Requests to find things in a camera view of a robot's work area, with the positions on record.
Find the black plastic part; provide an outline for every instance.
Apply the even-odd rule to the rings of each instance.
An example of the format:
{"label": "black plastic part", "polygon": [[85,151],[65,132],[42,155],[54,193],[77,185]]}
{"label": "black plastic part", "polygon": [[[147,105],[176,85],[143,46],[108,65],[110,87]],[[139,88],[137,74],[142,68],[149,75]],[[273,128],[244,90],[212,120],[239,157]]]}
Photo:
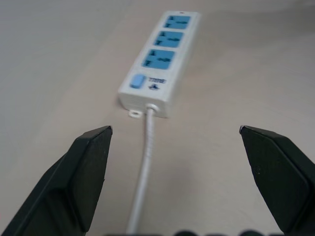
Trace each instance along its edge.
{"label": "black plastic part", "polygon": [[112,128],[78,137],[39,180],[2,236],[83,236],[102,190]]}
{"label": "black plastic part", "polygon": [[252,174],[279,228],[315,233],[315,165],[287,137],[242,126]]}

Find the power strip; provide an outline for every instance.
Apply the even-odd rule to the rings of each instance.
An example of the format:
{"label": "power strip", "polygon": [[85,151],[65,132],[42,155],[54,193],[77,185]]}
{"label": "power strip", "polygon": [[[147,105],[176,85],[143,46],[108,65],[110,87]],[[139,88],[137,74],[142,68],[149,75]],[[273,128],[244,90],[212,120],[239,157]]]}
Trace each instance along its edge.
{"label": "power strip", "polygon": [[120,101],[131,115],[146,112],[149,105],[156,116],[170,116],[200,18],[197,12],[163,14],[119,89]]}

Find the power switch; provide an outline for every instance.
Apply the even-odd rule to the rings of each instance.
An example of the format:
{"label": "power switch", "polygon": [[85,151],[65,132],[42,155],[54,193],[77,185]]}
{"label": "power switch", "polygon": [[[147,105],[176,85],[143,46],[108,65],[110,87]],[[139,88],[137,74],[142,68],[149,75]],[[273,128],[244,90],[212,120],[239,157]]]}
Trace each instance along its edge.
{"label": "power switch", "polygon": [[144,81],[146,80],[146,76],[143,74],[136,74],[133,76],[131,83],[130,83],[130,87],[134,88],[134,89],[140,89],[144,83]]}

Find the power cord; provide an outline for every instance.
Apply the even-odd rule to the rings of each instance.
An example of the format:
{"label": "power cord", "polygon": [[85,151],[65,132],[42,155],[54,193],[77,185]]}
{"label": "power cord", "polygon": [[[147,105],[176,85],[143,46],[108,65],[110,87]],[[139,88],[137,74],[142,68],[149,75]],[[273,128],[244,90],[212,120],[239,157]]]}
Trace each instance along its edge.
{"label": "power cord", "polygon": [[138,179],[137,189],[134,195],[131,213],[129,216],[129,222],[126,229],[127,235],[134,235],[137,233],[140,215],[142,211],[142,205],[145,198],[145,193],[147,189],[147,183],[150,173],[153,141],[154,141],[154,116],[155,110],[152,107],[147,109],[146,117],[146,137],[144,153],[141,165],[141,172]]}

